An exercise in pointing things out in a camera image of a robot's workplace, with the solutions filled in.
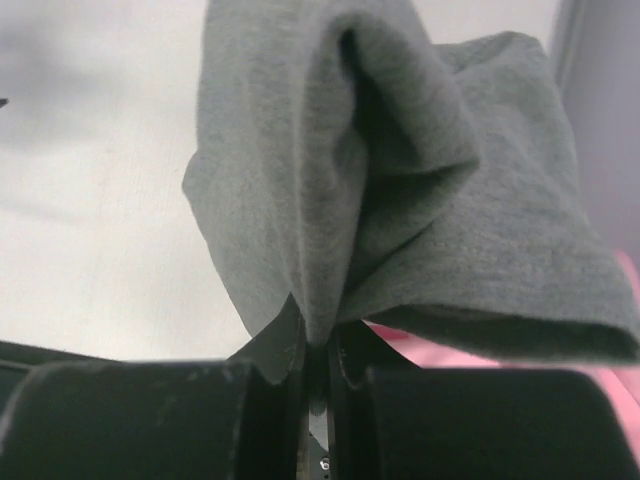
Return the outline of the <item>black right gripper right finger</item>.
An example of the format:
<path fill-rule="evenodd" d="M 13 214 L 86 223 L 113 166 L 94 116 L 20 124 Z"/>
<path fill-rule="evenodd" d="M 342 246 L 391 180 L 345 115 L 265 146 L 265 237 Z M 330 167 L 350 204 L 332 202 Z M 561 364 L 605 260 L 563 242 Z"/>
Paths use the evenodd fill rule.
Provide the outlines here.
<path fill-rule="evenodd" d="M 336 479 L 627 479 L 605 394 L 560 369 L 421 368 L 362 322 L 328 344 Z"/>

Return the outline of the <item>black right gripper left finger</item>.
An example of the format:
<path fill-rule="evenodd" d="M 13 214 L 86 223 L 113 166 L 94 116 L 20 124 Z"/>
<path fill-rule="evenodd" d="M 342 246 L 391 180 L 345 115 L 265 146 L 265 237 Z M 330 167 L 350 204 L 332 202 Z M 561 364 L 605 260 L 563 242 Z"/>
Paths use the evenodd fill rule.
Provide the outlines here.
<path fill-rule="evenodd" d="M 1 347 L 5 479 L 303 479 L 293 299 L 227 360 L 118 362 Z"/>

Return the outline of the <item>grey t-shirt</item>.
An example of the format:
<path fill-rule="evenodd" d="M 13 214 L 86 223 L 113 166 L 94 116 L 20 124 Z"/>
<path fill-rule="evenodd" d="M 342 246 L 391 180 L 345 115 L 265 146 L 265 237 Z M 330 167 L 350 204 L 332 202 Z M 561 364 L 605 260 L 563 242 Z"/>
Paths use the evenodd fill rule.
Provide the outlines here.
<path fill-rule="evenodd" d="M 183 191 L 251 334 L 368 320 L 498 358 L 634 364 L 540 43 L 435 45 L 408 1 L 213 1 Z"/>

